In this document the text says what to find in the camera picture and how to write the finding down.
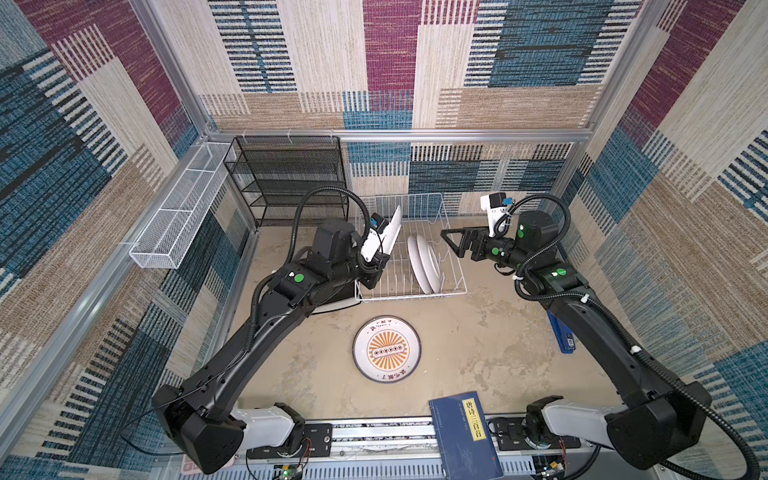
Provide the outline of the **black square plate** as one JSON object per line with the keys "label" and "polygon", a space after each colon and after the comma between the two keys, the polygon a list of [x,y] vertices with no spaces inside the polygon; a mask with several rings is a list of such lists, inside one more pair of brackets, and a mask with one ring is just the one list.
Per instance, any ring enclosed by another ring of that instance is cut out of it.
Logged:
{"label": "black square plate", "polygon": [[339,286],[333,287],[332,290],[331,290],[331,296],[324,303],[319,304],[318,306],[324,305],[326,303],[333,302],[333,301],[338,300],[338,299],[343,299],[343,298],[351,297],[351,296],[355,296],[355,297],[358,297],[358,298],[362,299],[361,295],[358,292],[358,287],[357,287],[357,281],[356,280],[351,280],[349,282],[346,282],[343,285],[339,285]]}

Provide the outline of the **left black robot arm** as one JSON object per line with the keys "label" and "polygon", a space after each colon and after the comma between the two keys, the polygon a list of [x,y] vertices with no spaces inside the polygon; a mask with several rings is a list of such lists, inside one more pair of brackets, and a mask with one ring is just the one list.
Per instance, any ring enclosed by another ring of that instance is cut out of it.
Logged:
{"label": "left black robot arm", "polygon": [[356,282],[375,286],[399,231],[375,217],[358,233],[343,220],[324,221],[313,243],[291,249],[288,260],[254,291],[246,322],[191,377],[178,387],[163,385],[152,398],[168,438],[205,474],[212,474],[240,450],[246,437],[262,445],[302,442],[302,420],[280,404],[251,417],[235,414],[235,403],[279,343],[319,306]]}

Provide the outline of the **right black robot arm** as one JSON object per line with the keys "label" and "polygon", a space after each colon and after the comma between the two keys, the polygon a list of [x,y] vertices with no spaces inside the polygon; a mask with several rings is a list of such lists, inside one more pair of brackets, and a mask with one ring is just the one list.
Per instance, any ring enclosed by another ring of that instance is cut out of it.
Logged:
{"label": "right black robot arm", "polygon": [[663,466],[689,479],[700,473],[671,462],[696,445],[707,421],[714,423],[744,458],[743,478],[761,475],[759,460],[743,436],[711,406],[712,398],[698,382],[684,383],[629,333],[570,263],[559,259],[558,243],[571,226],[543,211],[525,211],[515,228],[508,213],[491,226],[444,229],[454,254],[493,262],[509,276],[516,294],[535,302],[562,321],[586,347],[615,387],[621,408],[603,413],[577,407],[560,396],[534,405],[540,428],[556,436],[578,437],[615,451],[634,468]]}

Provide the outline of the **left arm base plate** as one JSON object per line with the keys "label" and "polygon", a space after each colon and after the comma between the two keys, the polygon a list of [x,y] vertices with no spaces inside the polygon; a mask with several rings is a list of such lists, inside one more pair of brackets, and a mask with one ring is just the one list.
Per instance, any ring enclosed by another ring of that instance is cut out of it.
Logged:
{"label": "left arm base plate", "polygon": [[286,441],[277,446],[263,446],[250,449],[246,453],[249,460],[299,459],[309,451],[308,456],[329,457],[333,425],[331,423],[309,423],[296,427]]}

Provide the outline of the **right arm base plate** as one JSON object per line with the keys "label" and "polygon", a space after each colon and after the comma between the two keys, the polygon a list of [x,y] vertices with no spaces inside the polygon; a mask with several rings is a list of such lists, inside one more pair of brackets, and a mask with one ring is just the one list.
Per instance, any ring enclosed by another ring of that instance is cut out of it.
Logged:
{"label": "right arm base plate", "polygon": [[569,436],[559,440],[533,442],[527,437],[525,418],[522,416],[492,417],[486,424],[500,451],[560,450],[562,446],[565,446],[566,451],[570,451],[582,447],[579,439]]}

